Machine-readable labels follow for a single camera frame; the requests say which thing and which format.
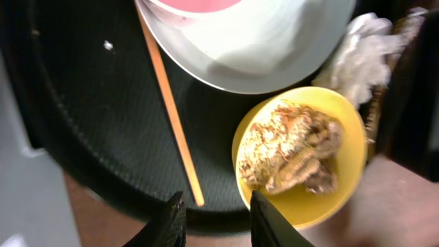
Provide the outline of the yellow bowl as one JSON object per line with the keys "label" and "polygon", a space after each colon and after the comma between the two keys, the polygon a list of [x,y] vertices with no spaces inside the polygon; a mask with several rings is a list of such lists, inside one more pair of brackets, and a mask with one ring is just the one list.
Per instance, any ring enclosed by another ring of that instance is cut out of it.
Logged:
{"label": "yellow bowl", "polygon": [[237,155],[245,133],[251,128],[259,113],[280,99],[305,104],[338,119],[345,129],[342,145],[333,160],[338,177],[338,188],[333,193],[313,195],[301,186],[294,187],[266,198],[280,214],[296,229],[303,230],[318,225],[336,214],[356,190],[367,159],[366,131],[357,109],[335,91],[316,86],[305,86],[271,97],[253,107],[241,120],[233,137],[232,160],[235,180],[241,200],[250,208],[252,189],[241,180]]}

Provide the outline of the food scraps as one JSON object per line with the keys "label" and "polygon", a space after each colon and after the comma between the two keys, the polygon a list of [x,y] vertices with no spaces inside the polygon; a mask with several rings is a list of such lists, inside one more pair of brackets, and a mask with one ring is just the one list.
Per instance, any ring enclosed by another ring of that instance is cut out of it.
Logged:
{"label": "food scraps", "polygon": [[297,185],[309,193],[332,193],[338,177],[331,161],[343,137],[338,119],[281,99],[263,110],[245,133],[237,155],[239,177],[271,195]]}

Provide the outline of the brown gold coffee sachet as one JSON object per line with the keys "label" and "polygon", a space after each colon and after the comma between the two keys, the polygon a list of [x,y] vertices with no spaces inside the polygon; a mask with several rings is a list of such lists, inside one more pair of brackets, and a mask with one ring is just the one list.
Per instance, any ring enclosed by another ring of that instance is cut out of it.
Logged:
{"label": "brown gold coffee sachet", "polygon": [[[393,73],[406,47],[416,38],[419,29],[425,20],[429,10],[422,7],[415,7],[408,10],[408,13],[402,19],[394,22],[392,35],[399,35],[403,41],[403,46],[395,54],[385,56],[385,63],[388,65],[390,72]],[[374,86],[372,88],[372,99],[368,103],[365,117],[366,140],[368,152],[366,162],[368,163],[375,156],[376,140],[379,129],[379,120],[381,117],[381,108],[384,101],[387,86]]]}

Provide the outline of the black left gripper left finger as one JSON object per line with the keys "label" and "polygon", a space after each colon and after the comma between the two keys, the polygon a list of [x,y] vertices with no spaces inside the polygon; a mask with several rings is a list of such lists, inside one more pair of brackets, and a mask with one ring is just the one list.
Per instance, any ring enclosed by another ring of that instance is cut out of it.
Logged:
{"label": "black left gripper left finger", "polygon": [[123,247],[185,247],[186,205],[183,192],[176,192]]}

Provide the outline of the white napkin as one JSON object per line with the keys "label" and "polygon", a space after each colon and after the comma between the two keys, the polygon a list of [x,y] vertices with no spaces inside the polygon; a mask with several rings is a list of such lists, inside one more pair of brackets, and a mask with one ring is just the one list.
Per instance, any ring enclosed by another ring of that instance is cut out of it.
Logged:
{"label": "white napkin", "polygon": [[370,12],[354,18],[343,41],[313,86],[331,89],[344,96],[355,108],[372,99],[372,87],[385,86],[391,69],[387,55],[399,54],[407,45],[403,36],[392,34],[393,24]]}

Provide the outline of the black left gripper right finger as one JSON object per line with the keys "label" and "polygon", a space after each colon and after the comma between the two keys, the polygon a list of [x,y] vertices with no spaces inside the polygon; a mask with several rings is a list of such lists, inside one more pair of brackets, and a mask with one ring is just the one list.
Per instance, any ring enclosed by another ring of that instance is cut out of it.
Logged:
{"label": "black left gripper right finger", "polygon": [[313,247],[259,191],[250,200],[252,247]]}

